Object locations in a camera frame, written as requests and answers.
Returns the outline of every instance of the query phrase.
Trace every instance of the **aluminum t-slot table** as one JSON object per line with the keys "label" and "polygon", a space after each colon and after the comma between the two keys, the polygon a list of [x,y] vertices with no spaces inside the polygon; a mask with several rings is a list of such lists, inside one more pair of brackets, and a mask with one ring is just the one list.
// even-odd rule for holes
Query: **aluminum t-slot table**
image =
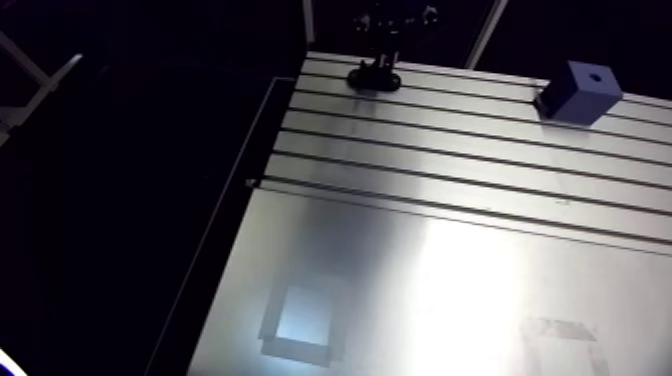
{"label": "aluminum t-slot table", "polygon": [[669,375],[672,103],[358,60],[308,54],[189,374]]}

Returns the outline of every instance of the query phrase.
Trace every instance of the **blue block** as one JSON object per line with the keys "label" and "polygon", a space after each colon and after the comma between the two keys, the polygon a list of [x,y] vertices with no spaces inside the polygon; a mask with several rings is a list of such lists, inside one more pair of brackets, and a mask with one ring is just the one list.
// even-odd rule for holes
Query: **blue block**
{"label": "blue block", "polygon": [[569,61],[536,105],[547,119],[591,125],[621,98],[623,91],[609,67]]}

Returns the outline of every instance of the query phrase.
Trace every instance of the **metal frame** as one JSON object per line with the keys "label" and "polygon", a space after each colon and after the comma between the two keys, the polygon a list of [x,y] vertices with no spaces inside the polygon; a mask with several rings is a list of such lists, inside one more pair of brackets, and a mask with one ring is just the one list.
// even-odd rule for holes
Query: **metal frame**
{"label": "metal frame", "polygon": [[467,59],[467,69],[476,69],[476,65],[478,65],[478,61],[481,59],[481,55],[483,54],[483,51],[485,51],[485,47],[488,45],[490,37],[495,31],[499,19],[502,17],[502,13],[504,13],[504,9],[506,9],[508,3],[509,0],[493,1],[488,18],[485,20],[481,33],[478,35],[478,39],[476,39],[476,43],[474,43],[474,47],[471,49],[471,53]]}
{"label": "metal frame", "polygon": [[0,31],[0,47],[26,74],[40,85],[40,88],[25,107],[0,107],[0,131],[7,131],[12,127],[22,125],[28,119],[44,98],[58,88],[58,83],[79,62],[82,55],[76,54],[73,56],[70,61],[50,77],[2,31]]}

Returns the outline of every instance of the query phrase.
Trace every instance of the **aluminum sheet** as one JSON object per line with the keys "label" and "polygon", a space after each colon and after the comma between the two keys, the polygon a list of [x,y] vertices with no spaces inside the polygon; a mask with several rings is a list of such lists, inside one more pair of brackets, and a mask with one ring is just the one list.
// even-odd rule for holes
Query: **aluminum sheet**
{"label": "aluminum sheet", "polygon": [[256,191],[190,375],[666,375],[672,259]]}

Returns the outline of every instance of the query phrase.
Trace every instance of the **dark background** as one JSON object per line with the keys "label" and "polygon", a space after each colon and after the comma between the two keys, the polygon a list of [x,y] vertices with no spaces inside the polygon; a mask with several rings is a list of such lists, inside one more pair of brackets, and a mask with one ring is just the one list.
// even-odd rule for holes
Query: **dark background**
{"label": "dark background", "polygon": [[[365,53],[350,28],[363,4],[315,0],[313,48]],[[491,4],[435,4],[441,24],[401,57],[461,67]],[[510,0],[478,68],[607,64],[626,91],[672,99],[669,8]],[[0,346],[30,375],[144,374],[150,359],[149,374],[184,374],[292,83],[268,89],[305,54],[300,1],[18,0],[0,30],[47,73],[85,55],[0,148]],[[0,57],[0,104],[34,89]]]}

